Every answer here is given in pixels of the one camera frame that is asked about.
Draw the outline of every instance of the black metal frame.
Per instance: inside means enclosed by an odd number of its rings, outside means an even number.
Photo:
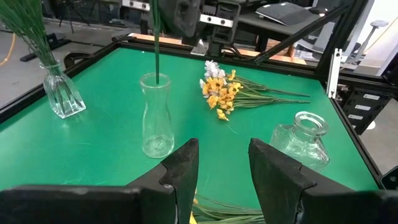
[[[95,52],[91,58],[87,60],[83,60],[79,63],[77,63],[75,66],[66,69],[65,73],[69,77],[74,77],[78,75],[80,72],[84,71],[84,69],[88,68],[89,66],[93,65],[97,61],[99,61],[101,58],[105,57],[107,54],[111,53],[112,51],[118,49],[118,48],[128,48],[128,49],[135,49],[135,50],[145,50],[148,52],[153,52],[153,42],[148,41],[148,40],[139,40],[139,39],[131,39],[130,42],[113,42],[112,44],[107,45],[103,49]],[[216,58],[216,57],[210,57],[210,56],[199,56],[199,55],[193,55],[191,54],[192,47],[189,46],[184,46],[184,45],[174,45],[174,44],[165,44],[161,43],[160,44],[160,52],[162,54],[169,54],[169,55],[174,55],[174,56],[179,56],[179,57],[186,57],[186,58],[192,58],[192,59],[198,59],[198,60],[217,60],[219,63],[225,63],[225,64],[230,64],[230,65],[236,65],[240,67],[247,67],[247,68],[253,68],[253,69],[258,69],[258,70],[265,70],[265,71],[270,71],[270,72],[278,72],[278,73],[283,73],[283,74],[288,74],[288,75],[295,75],[299,77],[305,77],[305,78],[311,78],[319,81],[323,81],[322,79],[319,79],[321,77],[316,76],[314,74],[314,69],[312,67],[306,67],[306,66],[301,66],[301,65],[292,65],[291,63],[286,63],[286,62],[276,62],[276,61],[270,61],[269,64],[261,64],[261,65],[256,65],[253,62],[245,62],[241,60],[236,60],[233,58],[233,55],[226,55],[224,58]],[[344,75],[341,76],[341,82],[346,83],[346,84],[355,84],[358,79],[356,78],[350,78],[350,77],[345,77]],[[373,82],[368,82],[367,80],[362,80],[363,85],[367,86],[372,86],[375,88],[380,88],[380,86],[383,86],[384,84],[380,83],[373,83]],[[43,85],[38,85],[37,87],[31,89],[27,93],[23,94],[22,96],[18,97],[14,101],[6,104],[2,108],[0,108],[0,123],[4,122],[5,120],[9,119],[10,117],[14,116],[24,108],[28,107],[41,97],[45,96],[44,88]],[[352,126],[349,124],[349,121],[347,117],[345,116],[344,112],[341,110],[340,106],[335,100],[332,100],[332,105],[334,106],[338,116],[342,120],[349,136],[353,140],[354,145],[358,149],[358,152],[360,153],[361,157],[363,158],[365,164],[367,165],[370,173],[372,174],[375,182],[379,187],[381,187],[380,184],[380,177],[381,173],[379,169],[377,168],[377,165],[374,163],[372,160],[371,156],[367,152],[366,148],[363,146],[360,138],[358,135],[355,133],[354,129]]]

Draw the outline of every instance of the floor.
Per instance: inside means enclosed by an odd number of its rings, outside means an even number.
[[[47,21],[45,26],[47,33],[63,32],[72,41],[94,43],[96,45],[109,44],[113,34],[123,31],[119,28],[87,27],[81,24],[74,24],[75,33],[72,34],[68,23],[58,27],[56,22]],[[0,60],[2,60],[6,58],[9,51],[12,34],[0,32],[0,40]],[[65,54],[71,51],[92,53],[98,49],[100,47],[71,43],[54,50],[53,53],[61,60]],[[45,72],[39,67],[37,59],[27,63],[19,61],[20,57],[28,53],[26,44],[17,39],[10,61],[0,67],[0,107],[42,83]],[[383,174],[398,166],[397,112],[398,102],[391,100],[376,118],[376,127],[373,130],[365,131],[361,136],[364,145]]]

